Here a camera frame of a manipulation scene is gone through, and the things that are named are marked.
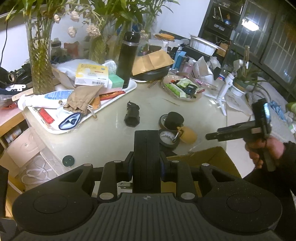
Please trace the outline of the person's right hand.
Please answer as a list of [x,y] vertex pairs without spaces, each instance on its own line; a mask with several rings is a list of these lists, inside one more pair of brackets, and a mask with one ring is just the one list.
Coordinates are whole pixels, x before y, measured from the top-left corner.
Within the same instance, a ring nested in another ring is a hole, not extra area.
[[256,169],[263,167],[264,161],[260,158],[259,150],[268,151],[276,166],[280,165],[280,159],[285,151],[284,144],[274,137],[266,140],[258,139],[255,142],[245,144],[245,149],[249,153],[250,159],[253,161]]

